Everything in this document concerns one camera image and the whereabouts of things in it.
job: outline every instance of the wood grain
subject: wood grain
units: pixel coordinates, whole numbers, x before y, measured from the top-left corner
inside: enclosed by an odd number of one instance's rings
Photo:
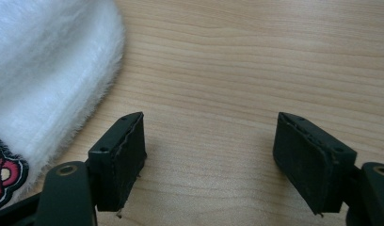
[[[122,71],[57,159],[87,159],[144,112],[146,167],[123,218],[100,225],[344,225],[346,206],[315,216],[275,166],[276,118],[316,123],[359,167],[384,163],[384,0],[117,2]]]

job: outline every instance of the wooden table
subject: wooden table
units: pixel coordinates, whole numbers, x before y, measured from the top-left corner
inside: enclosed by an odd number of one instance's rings
[[[122,71],[56,163],[145,114],[149,158],[100,225],[344,225],[315,216],[273,161],[278,112],[384,163],[384,0],[119,0]]]

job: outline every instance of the white fluffy fabric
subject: white fluffy fabric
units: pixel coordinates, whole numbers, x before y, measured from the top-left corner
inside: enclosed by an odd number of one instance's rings
[[[19,200],[104,95],[124,27],[112,0],[0,0],[0,139],[29,164]]]

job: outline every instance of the red embroidered patch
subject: red embroidered patch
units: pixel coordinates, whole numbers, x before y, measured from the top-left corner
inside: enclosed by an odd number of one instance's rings
[[[0,208],[9,202],[15,190],[28,175],[28,164],[21,156],[12,154],[0,140]]]

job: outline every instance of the fuzzy white hat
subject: fuzzy white hat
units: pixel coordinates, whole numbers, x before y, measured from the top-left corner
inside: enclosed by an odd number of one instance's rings
[[[0,207],[69,144],[120,65],[112,0],[0,0]]]

